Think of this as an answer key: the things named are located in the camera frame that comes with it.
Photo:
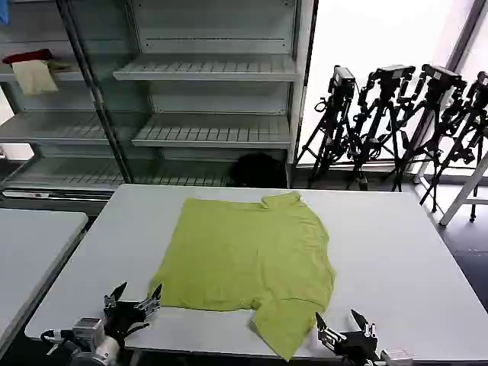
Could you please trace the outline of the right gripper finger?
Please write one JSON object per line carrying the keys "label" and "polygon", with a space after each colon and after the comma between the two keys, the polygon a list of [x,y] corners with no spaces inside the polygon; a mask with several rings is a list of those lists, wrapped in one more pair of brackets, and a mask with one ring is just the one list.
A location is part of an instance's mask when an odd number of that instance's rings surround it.
{"label": "right gripper finger", "polygon": [[326,325],[324,319],[318,312],[315,312],[315,317],[318,340],[324,345],[335,345],[338,343],[340,341],[339,334]]}
{"label": "right gripper finger", "polygon": [[354,309],[351,309],[351,314],[353,319],[358,324],[360,330],[364,333],[365,336],[376,336],[375,323],[369,323],[363,315],[361,315]]}

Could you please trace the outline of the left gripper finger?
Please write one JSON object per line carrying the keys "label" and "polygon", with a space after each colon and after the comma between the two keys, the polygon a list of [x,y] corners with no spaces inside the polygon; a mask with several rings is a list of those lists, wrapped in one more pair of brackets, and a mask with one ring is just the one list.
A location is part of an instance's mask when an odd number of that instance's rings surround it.
{"label": "left gripper finger", "polygon": [[162,284],[159,284],[153,293],[139,303],[138,308],[143,311],[157,311],[160,308]]}
{"label": "left gripper finger", "polygon": [[126,286],[127,286],[127,282],[124,282],[118,287],[116,287],[115,289],[113,289],[110,295],[104,296],[105,309],[109,309],[117,306],[117,302],[119,301],[120,297],[124,293]]}

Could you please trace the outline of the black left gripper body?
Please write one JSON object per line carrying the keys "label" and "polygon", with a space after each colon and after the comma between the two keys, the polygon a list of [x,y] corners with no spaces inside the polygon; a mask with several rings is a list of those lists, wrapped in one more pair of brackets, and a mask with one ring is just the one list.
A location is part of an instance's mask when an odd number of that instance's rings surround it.
{"label": "black left gripper body", "polygon": [[118,301],[113,307],[104,308],[104,334],[118,345],[125,345],[125,338],[149,326],[144,310],[135,302]]}

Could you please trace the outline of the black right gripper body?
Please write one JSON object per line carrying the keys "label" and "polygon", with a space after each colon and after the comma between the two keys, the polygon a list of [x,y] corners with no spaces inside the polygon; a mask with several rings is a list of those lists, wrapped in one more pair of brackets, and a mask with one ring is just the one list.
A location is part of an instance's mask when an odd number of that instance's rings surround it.
{"label": "black right gripper body", "polygon": [[354,365],[376,364],[380,361],[377,354],[378,339],[376,336],[366,336],[361,331],[345,332],[345,339],[336,343],[336,354],[347,358]]}

